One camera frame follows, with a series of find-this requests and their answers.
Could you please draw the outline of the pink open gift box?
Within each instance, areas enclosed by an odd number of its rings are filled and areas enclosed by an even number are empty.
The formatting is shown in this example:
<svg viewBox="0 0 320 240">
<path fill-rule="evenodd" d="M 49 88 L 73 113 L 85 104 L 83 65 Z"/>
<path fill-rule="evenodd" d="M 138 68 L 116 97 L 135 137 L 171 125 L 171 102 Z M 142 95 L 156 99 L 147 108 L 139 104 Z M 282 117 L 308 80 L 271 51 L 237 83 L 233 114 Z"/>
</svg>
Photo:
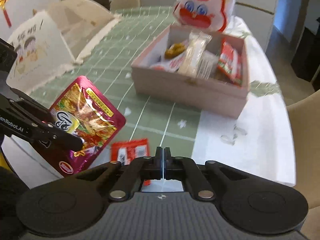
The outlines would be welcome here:
<svg viewBox="0 0 320 240">
<path fill-rule="evenodd" d="M 249 64 L 244 39 L 212 32 L 212 40 L 207 45 L 211 53 L 217 52 L 225 38 L 238 51 L 242 62 L 241 86 L 213 78 L 205 80 L 149 68 L 170 44 L 188 39 L 191 31 L 191 27 L 171 24 L 133 60 L 132 79 L 136 92 L 237 119 L 249 93 Z"/>
</svg>

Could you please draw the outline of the beige chair far left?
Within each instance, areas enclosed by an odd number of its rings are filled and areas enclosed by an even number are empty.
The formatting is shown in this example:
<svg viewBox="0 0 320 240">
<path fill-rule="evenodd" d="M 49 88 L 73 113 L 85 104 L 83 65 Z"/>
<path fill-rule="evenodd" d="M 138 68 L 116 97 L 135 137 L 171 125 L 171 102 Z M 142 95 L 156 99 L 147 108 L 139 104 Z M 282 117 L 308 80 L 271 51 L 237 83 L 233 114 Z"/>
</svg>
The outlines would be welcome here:
<svg viewBox="0 0 320 240">
<path fill-rule="evenodd" d="M 110 3 L 110 9 L 112 11 L 139 7 L 141 7 L 140 0 L 112 0 Z"/>
</svg>

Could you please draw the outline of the red white snack packet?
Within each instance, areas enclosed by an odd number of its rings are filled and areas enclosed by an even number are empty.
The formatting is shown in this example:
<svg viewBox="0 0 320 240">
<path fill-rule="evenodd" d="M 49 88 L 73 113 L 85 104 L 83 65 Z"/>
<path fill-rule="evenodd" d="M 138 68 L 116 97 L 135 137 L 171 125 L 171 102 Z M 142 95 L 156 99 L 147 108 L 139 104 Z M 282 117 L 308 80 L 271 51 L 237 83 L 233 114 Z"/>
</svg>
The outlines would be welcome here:
<svg viewBox="0 0 320 240">
<path fill-rule="evenodd" d="M 217 69 L 234 85 L 242 85 L 242 62 L 238 51 L 224 38 Z"/>
</svg>

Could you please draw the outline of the red round lid cup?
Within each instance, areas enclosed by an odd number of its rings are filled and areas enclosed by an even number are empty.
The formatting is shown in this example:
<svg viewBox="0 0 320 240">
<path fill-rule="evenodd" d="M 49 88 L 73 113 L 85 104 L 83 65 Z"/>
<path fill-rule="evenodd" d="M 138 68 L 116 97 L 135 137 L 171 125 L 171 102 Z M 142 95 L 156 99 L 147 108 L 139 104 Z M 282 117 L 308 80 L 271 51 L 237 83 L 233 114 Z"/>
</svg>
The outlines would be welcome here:
<svg viewBox="0 0 320 240">
<path fill-rule="evenodd" d="M 160 70 L 160 71 L 164 71 L 164 72 L 174 73 L 174 72 L 178 71 L 178 69 L 180 68 L 181 64 L 184 61 L 184 58 L 185 58 L 185 55 L 180 54 L 173 59 L 159 61 L 157 63 L 154 63 L 149 68 L 153 69 L 153 70 Z"/>
</svg>

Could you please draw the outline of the magenta noodle snack packet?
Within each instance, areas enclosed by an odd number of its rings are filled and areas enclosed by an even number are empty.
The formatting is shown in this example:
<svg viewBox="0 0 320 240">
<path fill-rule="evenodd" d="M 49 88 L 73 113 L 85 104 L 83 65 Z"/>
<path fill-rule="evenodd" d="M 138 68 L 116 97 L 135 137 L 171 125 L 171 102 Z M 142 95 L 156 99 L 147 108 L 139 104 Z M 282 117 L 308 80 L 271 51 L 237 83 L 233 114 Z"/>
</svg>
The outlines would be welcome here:
<svg viewBox="0 0 320 240">
<path fill-rule="evenodd" d="M 54 124 L 79 137 L 79 151 L 53 151 L 48 163 L 62 176 L 89 168 L 97 156 L 124 127 L 125 117 L 85 76 L 77 77 L 50 107 Z"/>
</svg>

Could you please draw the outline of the beige chair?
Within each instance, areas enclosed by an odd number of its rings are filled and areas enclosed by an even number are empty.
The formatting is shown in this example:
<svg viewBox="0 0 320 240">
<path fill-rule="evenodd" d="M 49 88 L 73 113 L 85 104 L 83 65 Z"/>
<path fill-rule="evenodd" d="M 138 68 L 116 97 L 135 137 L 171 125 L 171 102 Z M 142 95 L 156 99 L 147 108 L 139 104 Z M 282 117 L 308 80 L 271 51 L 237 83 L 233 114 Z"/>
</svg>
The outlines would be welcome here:
<svg viewBox="0 0 320 240">
<path fill-rule="evenodd" d="M 141 7 L 140 0 L 112 0 L 110 3 L 110 9 L 112 11 L 139 7 Z"/>
<path fill-rule="evenodd" d="M 287 106 L 296 156 L 296 185 L 309 211 L 302 233 L 319 239 L 319 91 Z"/>
</svg>

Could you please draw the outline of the red white bunny bag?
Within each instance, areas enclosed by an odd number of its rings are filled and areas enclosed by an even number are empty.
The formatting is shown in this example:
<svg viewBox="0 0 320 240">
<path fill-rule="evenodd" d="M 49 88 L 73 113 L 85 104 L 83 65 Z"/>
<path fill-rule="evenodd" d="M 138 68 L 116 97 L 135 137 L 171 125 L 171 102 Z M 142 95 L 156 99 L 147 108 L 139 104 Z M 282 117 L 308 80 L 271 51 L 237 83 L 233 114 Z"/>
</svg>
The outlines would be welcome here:
<svg viewBox="0 0 320 240">
<path fill-rule="evenodd" d="M 223 32 L 234 6 L 235 0 L 177 0 L 173 16 L 183 25 Z"/>
</svg>

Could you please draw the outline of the dark red snack packet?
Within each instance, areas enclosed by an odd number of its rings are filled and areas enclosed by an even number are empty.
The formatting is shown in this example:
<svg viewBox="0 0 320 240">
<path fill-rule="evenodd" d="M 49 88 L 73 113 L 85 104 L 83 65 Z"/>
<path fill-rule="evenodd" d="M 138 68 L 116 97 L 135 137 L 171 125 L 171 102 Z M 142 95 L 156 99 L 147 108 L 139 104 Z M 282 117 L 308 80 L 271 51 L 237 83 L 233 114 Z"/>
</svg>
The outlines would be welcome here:
<svg viewBox="0 0 320 240">
<path fill-rule="evenodd" d="M 120 141 L 111 145 L 111 160 L 119 161 L 122 165 L 129 165 L 133 159 L 149 155 L 150 149 L 147 138 Z"/>
</svg>

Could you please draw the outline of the beige chair right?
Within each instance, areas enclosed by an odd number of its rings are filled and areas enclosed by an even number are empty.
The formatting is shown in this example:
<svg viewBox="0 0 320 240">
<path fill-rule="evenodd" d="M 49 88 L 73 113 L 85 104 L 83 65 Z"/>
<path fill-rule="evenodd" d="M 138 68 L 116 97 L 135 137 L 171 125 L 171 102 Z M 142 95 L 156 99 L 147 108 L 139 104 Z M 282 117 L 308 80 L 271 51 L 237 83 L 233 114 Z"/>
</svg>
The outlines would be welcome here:
<svg viewBox="0 0 320 240">
<path fill-rule="evenodd" d="M 296 185 L 309 211 L 302 233 L 319 239 L 319 91 L 287 106 L 296 156 Z"/>
</svg>

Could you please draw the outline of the white cartoon food cover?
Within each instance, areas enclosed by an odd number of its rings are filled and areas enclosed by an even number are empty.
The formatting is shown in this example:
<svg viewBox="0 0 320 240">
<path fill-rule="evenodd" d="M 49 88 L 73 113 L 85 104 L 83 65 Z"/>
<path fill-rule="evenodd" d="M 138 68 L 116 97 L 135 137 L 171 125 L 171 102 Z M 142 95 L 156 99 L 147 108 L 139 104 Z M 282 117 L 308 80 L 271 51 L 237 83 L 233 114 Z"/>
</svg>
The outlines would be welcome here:
<svg viewBox="0 0 320 240">
<path fill-rule="evenodd" d="M 9 37 L 17 58 L 7 84 L 25 93 L 81 65 L 121 20 L 93 0 L 61 0 L 38 11 Z"/>
</svg>

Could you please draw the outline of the silver green cracker packet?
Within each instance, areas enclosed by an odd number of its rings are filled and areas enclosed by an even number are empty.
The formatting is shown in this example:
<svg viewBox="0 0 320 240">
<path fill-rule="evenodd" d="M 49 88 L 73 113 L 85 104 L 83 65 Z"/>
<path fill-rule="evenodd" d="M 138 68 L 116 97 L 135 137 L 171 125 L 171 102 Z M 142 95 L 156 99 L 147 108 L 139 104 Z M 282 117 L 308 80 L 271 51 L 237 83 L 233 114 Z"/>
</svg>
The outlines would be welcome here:
<svg viewBox="0 0 320 240">
<path fill-rule="evenodd" d="M 189 77 L 196 77 L 202 54 L 212 36 L 204 32 L 192 31 L 189 35 L 188 47 L 185 50 L 185 57 L 182 61 L 178 74 Z"/>
</svg>

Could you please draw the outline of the green grid tablecloth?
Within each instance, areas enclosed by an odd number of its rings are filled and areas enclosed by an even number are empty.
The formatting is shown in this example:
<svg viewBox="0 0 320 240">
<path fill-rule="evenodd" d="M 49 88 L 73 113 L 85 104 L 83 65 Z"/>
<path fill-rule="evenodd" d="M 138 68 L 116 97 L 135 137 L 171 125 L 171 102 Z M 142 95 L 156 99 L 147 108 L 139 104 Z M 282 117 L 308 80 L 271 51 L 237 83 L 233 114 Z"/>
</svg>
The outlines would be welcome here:
<svg viewBox="0 0 320 240">
<path fill-rule="evenodd" d="M 247 25 L 234 18 L 227 34 L 246 47 L 242 86 L 246 104 L 238 118 L 216 114 L 189 104 L 204 101 L 200 82 L 185 76 L 141 69 L 138 77 L 146 93 L 133 82 L 132 61 L 173 18 L 165 7 L 123 11 L 123 19 L 103 38 L 89 59 L 32 93 L 50 106 L 79 75 L 85 74 L 125 116 L 126 124 L 114 138 L 147 138 L 150 153 L 168 147 L 173 156 L 198 164 L 215 160 L 287 185 L 296 183 L 295 150 L 286 105 L 272 67 Z"/>
</svg>

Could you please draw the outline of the blue white snack packet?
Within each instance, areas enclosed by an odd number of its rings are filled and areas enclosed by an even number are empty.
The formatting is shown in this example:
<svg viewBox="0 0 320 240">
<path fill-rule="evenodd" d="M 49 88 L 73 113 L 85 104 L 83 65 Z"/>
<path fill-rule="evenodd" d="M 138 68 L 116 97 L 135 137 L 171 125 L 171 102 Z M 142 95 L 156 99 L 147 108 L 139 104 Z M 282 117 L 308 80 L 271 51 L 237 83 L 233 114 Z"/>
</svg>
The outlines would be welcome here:
<svg viewBox="0 0 320 240">
<path fill-rule="evenodd" d="M 208 79 L 216 71 L 218 61 L 217 55 L 205 50 L 200 59 L 196 77 Z"/>
</svg>

